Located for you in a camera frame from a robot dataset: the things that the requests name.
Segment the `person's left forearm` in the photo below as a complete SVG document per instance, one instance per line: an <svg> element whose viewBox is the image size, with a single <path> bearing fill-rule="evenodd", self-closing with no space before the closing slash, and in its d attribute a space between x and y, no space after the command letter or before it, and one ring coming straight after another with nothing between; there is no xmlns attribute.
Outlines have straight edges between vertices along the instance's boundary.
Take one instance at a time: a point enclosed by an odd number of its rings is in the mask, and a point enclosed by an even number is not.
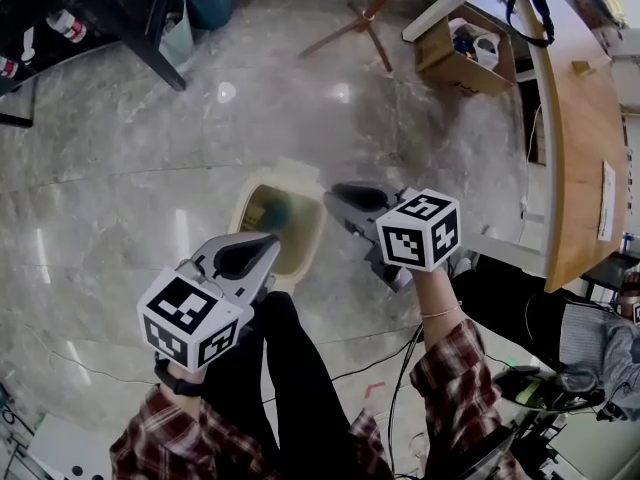
<svg viewBox="0 0 640 480"><path fill-rule="evenodd" d="M110 448L113 480L282 480L261 370L261 356L214 362L194 416L151 389Z"/></svg>

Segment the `black wristband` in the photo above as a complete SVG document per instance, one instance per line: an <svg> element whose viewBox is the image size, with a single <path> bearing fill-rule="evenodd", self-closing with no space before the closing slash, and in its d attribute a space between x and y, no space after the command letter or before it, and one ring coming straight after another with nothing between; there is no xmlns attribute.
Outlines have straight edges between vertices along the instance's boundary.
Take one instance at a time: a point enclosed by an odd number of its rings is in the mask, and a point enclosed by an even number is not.
<svg viewBox="0 0 640 480"><path fill-rule="evenodd" d="M190 398L202 394L202 382L193 382L194 376L168 359L156 359L154 373L174 395Z"/></svg>

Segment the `pale translucent bin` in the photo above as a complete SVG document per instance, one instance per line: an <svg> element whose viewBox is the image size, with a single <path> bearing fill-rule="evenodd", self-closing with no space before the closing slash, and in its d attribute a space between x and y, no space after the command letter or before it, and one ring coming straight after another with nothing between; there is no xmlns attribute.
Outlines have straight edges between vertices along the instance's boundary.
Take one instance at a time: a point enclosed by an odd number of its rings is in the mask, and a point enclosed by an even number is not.
<svg viewBox="0 0 640 480"><path fill-rule="evenodd" d="M164 20L160 53L174 67L186 63L194 50L194 40L185 0L170 0Z"/></svg>

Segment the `cream waste bin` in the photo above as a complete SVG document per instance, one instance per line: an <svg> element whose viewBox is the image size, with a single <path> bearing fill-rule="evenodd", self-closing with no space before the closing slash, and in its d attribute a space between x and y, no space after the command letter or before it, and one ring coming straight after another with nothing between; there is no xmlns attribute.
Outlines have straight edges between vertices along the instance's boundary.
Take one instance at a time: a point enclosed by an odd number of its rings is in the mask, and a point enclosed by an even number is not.
<svg viewBox="0 0 640 480"><path fill-rule="evenodd" d="M273 199L288 199L292 206L290 223L279 233L281 252L273 269L274 288L289 294L307 274L317 252L327 211L322 196L310 198L283 187L273 173L267 171L252 175L242 186L234 208L228 231L247 231L243 223L248 203L263 208Z"/></svg>

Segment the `teal round object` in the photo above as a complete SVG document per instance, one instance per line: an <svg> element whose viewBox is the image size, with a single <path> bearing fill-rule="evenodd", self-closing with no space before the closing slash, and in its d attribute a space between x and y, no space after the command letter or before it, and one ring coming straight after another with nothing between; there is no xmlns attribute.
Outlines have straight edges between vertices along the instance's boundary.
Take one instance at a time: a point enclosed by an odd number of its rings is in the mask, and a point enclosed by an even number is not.
<svg viewBox="0 0 640 480"><path fill-rule="evenodd" d="M264 212L258 222L259 230L279 233L290 223L291 215L292 206L288 199L273 199L264 206Z"/></svg>

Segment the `black marble table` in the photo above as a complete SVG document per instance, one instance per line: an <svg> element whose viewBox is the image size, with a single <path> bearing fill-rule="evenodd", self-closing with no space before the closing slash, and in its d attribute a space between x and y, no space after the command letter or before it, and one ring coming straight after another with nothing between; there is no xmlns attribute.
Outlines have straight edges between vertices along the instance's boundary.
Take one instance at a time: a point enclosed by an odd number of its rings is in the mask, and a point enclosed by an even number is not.
<svg viewBox="0 0 640 480"><path fill-rule="evenodd" d="M117 42L125 44L176 91L185 80L160 53L159 45L170 0L0 0L0 56L19 64L14 78L0 76L0 98L45 71ZM72 43L49 27L46 18L67 10L87 28ZM34 28L35 56L21 61L23 34Z"/></svg>

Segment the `red-brown tripod stand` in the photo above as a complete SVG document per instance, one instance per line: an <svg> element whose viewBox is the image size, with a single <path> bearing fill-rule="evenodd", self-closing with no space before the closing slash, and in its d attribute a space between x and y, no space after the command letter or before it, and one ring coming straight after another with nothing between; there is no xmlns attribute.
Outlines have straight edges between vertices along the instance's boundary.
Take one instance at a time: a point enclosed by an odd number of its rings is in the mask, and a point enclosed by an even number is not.
<svg viewBox="0 0 640 480"><path fill-rule="evenodd" d="M372 0L364 10L359 10L355 4L349 3L348 7L355 14L355 19L350 24L338 29L330 35L310 45L299 54L299 58L308 58L324 46L330 44L331 42L337 41L339 38L350 32L366 32L370 40L372 41L386 71L391 73L393 71L391 62L382 42L380 41L372 25L377 12L387 3L387 1L388 0Z"/></svg>

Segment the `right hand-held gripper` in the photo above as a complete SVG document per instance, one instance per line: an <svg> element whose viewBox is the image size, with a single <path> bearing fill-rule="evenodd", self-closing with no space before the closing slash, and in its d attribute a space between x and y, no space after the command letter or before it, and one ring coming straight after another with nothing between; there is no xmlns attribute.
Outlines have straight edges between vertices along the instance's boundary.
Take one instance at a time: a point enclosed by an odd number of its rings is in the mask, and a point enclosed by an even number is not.
<svg viewBox="0 0 640 480"><path fill-rule="evenodd" d="M399 202L388 210L388 201ZM378 240L367 260L394 292L412 281L413 271L432 272L459 248L459 201L434 190L338 182L324 195L324 204L349 233Z"/></svg>

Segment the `white plastic bag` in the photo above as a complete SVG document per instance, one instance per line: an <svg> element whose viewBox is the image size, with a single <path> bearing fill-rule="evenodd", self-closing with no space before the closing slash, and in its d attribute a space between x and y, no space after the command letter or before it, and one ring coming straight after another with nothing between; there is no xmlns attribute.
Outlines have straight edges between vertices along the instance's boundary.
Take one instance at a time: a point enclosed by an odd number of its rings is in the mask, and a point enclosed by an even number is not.
<svg viewBox="0 0 640 480"><path fill-rule="evenodd" d="M499 62L500 36L495 33L479 35L474 39L473 47L479 65L493 70Z"/></svg>

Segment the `white shelf unit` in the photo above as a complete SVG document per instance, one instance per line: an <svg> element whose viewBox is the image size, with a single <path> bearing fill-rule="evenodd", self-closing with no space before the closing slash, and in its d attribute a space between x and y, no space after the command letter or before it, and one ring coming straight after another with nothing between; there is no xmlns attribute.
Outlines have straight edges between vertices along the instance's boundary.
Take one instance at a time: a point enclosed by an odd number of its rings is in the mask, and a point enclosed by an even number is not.
<svg viewBox="0 0 640 480"><path fill-rule="evenodd" d="M0 365L0 398L26 433L27 453L55 480L112 480L110 433L65 411L52 410Z"/></svg>

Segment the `curved wooden desk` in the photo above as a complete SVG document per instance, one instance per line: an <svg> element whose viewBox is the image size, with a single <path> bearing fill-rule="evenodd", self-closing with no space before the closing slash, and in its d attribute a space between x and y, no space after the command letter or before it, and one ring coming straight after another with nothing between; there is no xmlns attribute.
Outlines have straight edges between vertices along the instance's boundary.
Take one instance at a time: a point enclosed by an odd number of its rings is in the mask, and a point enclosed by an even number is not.
<svg viewBox="0 0 640 480"><path fill-rule="evenodd" d="M544 124L546 209L539 248L492 238L464 226L463 247L539 275L553 292L596 266L622 243L628 208L628 157L610 62L600 43L565 0L547 0L555 40L530 46ZM597 69L574 74L572 61ZM616 172L613 237L597 239L602 162Z"/></svg>

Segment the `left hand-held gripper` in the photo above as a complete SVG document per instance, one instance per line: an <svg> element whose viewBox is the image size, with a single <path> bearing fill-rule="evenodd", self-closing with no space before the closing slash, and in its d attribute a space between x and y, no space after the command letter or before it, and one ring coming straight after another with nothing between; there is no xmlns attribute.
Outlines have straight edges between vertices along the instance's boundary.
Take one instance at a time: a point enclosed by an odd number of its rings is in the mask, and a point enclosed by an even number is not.
<svg viewBox="0 0 640 480"><path fill-rule="evenodd" d="M237 344L280 251L274 234L239 232L162 270L138 302L144 341L187 371L204 369Z"/></svg>

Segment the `cardboard box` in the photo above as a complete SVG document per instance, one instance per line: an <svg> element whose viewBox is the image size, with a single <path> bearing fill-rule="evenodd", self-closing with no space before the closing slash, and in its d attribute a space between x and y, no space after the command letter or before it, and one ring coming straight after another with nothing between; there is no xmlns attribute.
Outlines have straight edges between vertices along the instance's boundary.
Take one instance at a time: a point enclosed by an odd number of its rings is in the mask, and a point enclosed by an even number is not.
<svg viewBox="0 0 640 480"><path fill-rule="evenodd" d="M486 33L500 36L499 62L493 70L477 62L474 39ZM419 75L457 87L469 94L496 96L516 83L511 40L505 30L476 11L462 6L439 20L415 42Z"/></svg>

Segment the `white printed booklet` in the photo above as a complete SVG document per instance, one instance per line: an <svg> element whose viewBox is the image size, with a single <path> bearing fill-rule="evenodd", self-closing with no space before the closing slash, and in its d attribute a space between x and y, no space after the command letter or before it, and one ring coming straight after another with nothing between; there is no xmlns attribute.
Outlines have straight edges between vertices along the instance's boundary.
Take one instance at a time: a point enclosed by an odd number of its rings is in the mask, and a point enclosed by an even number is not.
<svg viewBox="0 0 640 480"><path fill-rule="evenodd" d="M610 242L613 237L616 203L616 172L604 160L602 162L602 197L597 239Z"/></svg>

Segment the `person's black trousers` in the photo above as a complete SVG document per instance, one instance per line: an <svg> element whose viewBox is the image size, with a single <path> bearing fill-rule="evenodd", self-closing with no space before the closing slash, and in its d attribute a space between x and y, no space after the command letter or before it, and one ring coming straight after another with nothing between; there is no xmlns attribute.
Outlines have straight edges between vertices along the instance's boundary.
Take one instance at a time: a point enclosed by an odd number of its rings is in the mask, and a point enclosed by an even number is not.
<svg viewBox="0 0 640 480"><path fill-rule="evenodd" d="M256 305L238 344L209 364L203 398L284 480L361 480L350 423L289 294Z"/></svg>

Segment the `black and green device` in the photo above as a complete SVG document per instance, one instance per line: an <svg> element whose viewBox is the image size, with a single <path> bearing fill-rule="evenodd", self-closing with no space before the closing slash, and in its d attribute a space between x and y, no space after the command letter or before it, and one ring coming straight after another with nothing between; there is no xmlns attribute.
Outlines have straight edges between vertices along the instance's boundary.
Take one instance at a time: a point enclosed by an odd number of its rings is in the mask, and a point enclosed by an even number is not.
<svg viewBox="0 0 640 480"><path fill-rule="evenodd" d="M493 377L502 397L525 409L546 413L595 410L605 400L599 390L570 391L562 377L534 366L509 366Z"/></svg>

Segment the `person's right forearm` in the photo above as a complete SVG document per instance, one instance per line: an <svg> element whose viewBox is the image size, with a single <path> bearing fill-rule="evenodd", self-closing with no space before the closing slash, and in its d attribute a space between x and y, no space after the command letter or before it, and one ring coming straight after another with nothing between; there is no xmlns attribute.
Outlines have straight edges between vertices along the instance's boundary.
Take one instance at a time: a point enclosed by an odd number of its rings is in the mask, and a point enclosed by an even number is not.
<svg viewBox="0 0 640 480"><path fill-rule="evenodd" d="M412 273L425 354L410 373L424 399L429 454L426 476L441 478L457 458L501 425L500 395L476 325L466 317L447 273Z"/></svg>

